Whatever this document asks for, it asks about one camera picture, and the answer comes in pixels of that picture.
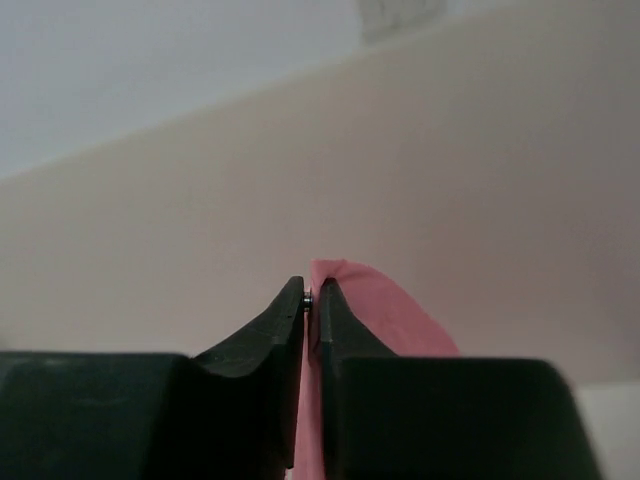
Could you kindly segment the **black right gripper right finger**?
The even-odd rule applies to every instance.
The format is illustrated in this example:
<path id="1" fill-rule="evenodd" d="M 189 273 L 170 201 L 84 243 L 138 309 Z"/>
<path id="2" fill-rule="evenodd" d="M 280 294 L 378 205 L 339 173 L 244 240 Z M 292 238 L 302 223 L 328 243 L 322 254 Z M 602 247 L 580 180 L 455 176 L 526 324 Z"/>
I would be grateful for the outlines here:
<path id="1" fill-rule="evenodd" d="M 330 479 L 599 479 L 565 379 L 536 359 L 393 353 L 333 279 L 317 302 Z"/>

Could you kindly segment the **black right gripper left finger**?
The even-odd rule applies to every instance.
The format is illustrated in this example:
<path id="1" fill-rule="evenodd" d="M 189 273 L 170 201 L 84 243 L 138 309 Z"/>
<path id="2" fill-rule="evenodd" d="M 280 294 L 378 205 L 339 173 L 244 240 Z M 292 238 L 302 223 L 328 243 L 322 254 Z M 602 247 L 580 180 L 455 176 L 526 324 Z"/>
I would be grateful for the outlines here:
<path id="1" fill-rule="evenodd" d="M 305 289 L 201 354 L 5 351 L 5 479 L 281 479 L 293 466 Z"/>

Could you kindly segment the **pink zip-up jacket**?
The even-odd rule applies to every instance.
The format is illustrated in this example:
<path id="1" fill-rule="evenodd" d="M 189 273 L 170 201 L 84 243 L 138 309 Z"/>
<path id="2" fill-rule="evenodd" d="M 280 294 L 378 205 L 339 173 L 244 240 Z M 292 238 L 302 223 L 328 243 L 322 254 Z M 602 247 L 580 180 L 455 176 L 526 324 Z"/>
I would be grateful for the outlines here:
<path id="1" fill-rule="evenodd" d="M 401 286 L 371 266 L 345 259 L 311 262 L 312 298 L 319 299 L 324 281 L 333 278 L 355 316 L 386 347 L 401 356 L 451 357 L 459 349 Z M 318 315 L 309 313 L 299 391 L 294 479 L 325 477 L 322 447 L 321 366 Z"/>

